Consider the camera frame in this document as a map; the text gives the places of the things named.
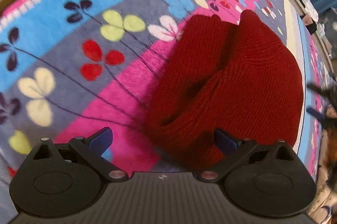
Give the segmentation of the red knit sweater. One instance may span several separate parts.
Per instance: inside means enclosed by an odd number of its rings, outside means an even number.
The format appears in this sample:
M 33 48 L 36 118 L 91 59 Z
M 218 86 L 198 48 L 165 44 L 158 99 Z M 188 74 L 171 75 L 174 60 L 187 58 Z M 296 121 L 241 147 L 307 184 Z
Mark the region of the red knit sweater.
M 238 24 L 194 15 L 163 68 L 144 120 L 152 143 L 192 170 L 222 160 L 213 132 L 294 145 L 302 75 L 280 38 L 251 10 Z

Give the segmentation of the colourful floral fleece blanket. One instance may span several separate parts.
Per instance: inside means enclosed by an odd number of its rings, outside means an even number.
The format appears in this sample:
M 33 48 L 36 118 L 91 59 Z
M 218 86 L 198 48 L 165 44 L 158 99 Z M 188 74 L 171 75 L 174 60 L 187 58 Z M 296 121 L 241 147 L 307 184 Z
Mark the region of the colourful floral fleece blanket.
M 242 166 L 202 182 L 143 133 L 154 90 L 188 20 L 238 24 L 258 15 L 292 53 L 303 105 L 295 159 Z M 310 32 L 289 0 L 17 0 L 1 17 L 2 223 L 331 223 L 325 133 L 306 88 L 328 82 Z M 124 182 L 33 182 L 33 147 L 109 127 L 101 157 Z

